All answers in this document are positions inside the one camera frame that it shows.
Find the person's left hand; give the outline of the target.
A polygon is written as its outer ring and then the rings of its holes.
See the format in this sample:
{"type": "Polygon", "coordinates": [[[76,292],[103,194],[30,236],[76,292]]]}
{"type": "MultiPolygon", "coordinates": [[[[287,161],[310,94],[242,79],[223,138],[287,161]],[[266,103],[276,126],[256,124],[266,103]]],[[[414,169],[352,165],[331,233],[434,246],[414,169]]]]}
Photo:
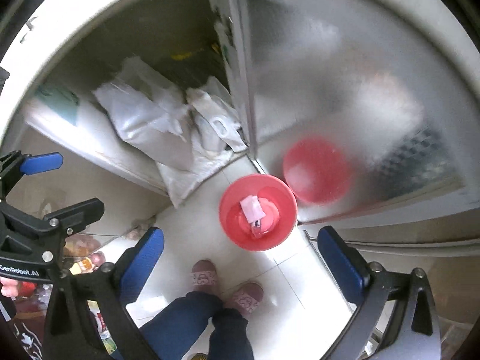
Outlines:
{"type": "Polygon", "coordinates": [[[15,298],[20,294],[22,282],[18,280],[1,277],[1,294],[4,297],[15,298]]]}

